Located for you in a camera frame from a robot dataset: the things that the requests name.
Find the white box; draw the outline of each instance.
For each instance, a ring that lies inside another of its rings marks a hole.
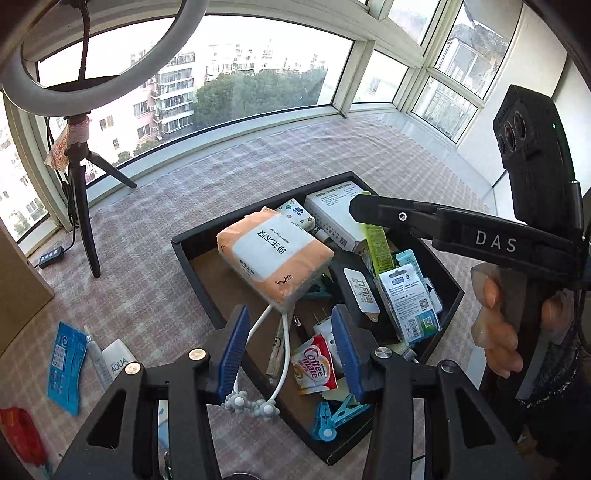
[[[363,225],[353,220],[349,213],[351,200],[363,191],[349,180],[307,195],[304,202],[304,208],[316,218],[316,225],[347,252],[359,253],[367,245]]]

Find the checkered tablecloth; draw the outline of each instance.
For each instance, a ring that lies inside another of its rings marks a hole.
[[[95,214],[101,278],[92,277],[82,242],[76,242],[66,261],[41,272],[56,296],[0,358],[0,407],[29,411],[57,466],[102,392],[86,359],[79,415],[73,417],[47,398],[58,322],[80,330],[91,326],[102,347],[122,339],[147,367],[175,360],[201,344],[213,328],[170,239],[242,206],[348,170],[378,194],[486,211],[446,166],[371,117],[293,128],[196,160]],[[475,262],[437,255],[466,295],[431,363],[451,358],[465,367],[473,345],[469,329],[478,313],[469,277]],[[247,384],[243,378],[241,385]],[[223,474],[247,471],[262,479],[297,480],[361,477],[368,438],[328,467],[281,420],[260,424],[219,407],[209,407],[209,415]],[[420,430],[420,415],[416,423]]]

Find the metal screw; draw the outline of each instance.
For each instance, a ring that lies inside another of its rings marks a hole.
[[[140,370],[142,370],[142,366],[138,362],[131,362],[125,365],[125,373],[128,375],[135,375]]]
[[[392,350],[387,346],[379,346],[374,350],[375,356],[378,358],[390,358],[392,356]]]
[[[457,368],[457,363],[455,363],[453,360],[443,360],[441,362],[441,369],[444,372],[452,374],[456,371],[456,368]]]
[[[189,352],[189,358],[191,360],[201,360],[205,358],[207,352],[203,348],[195,348]]]

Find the black tray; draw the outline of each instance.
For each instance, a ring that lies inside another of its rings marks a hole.
[[[365,182],[350,171],[254,203],[253,205],[204,223],[185,233],[181,233],[172,239],[172,245],[178,261],[215,328],[224,327],[226,317],[229,316],[234,304],[237,303],[236,299],[241,303],[245,303],[250,308],[252,323],[256,321],[267,306],[266,302],[257,297],[250,287],[235,275],[217,254],[216,235],[229,225],[242,219],[245,215],[257,212],[264,206],[275,209],[291,198],[295,198],[303,205],[306,195],[348,180],[354,181],[354,183],[364,190],[375,194]],[[415,344],[413,347],[417,353],[418,360],[421,363],[425,363],[452,321],[464,292],[422,240],[406,233],[394,231],[389,231],[388,237],[400,250],[413,249],[423,274],[431,279],[443,304],[443,311],[439,314],[441,332]],[[350,290],[348,285],[346,288],[342,288],[342,299],[351,308],[352,305],[350,303],[352,298],[347,293],[347,289]],[[228,292],[231,292],[231,295],[234,295],[235,298],[228,298]],[[296,314],[304,326],[307,326],[309,333],[312,334],[311,325],[315,322],[312,313],[314,311],[319,312],[322,308],[326,312],[329,312],[330,307],[331,305],[328,302],[323,306],[318,301],[300,301],[296,306]],[[269,316],[256,335],[253,336],[242,360],[242,368],[265,398],[268,398],[272,394],[274,387],[267,381],[264,368],[261,370],[257,365],[257,361],[259,365],[263,365],[261,359],[264,359],[265,356],[268,359],[268,354],[270,353],[272,340],[279,322],[279,317],[276,316],[276,318],[272,319],[272,315]],[[253,345],[257,336],[263,338],[264,341],[261,340],[259,344]],[[290,331],[290,339],[292,348],[299,345],[297,335],[292,330]],[[376,340],[378,343],[381,342],[380,338],[376,338]],[[373,408],[366,410],[363,414],[339,427],[337,438],[334,441],[319,442],[314,440],[309,435],[314,416],[314,411],[310,414],[310,410],[314,410],[314,406],[321,400],[321,397],[319,394],[298,396],[293,376],[288,374],[287,379],[277,399],[277,406],[281,410],[281,418],[328,465],[334,465],[371,431]]]

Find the label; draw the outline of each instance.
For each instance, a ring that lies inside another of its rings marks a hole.
[[[240,237],[232,255],[246,275],[265,281],[312,241],[313,236],[278,213]]]
[[[412,265],[383,273],[379,279],[409,345],[440,330],[431,298]]]
[[[66,349],[63,348],[61,345],[56,344],[56,348],[53,351],[53,360],[51,364],[59,368],[61,371],[64,371],[64,364],[66,363]]]
[[[372,322],[377,322],[379,306],[375,301],[374,294],[371,293],[365,276],[360,271],[351,270],[350,268],[344,268],[343,273],[347,277],[349,287],[353,290],[359,310],[366,314]]]
[[[300,395],[337,388],[332,357],[322,335],[315,335],[291,356]]]

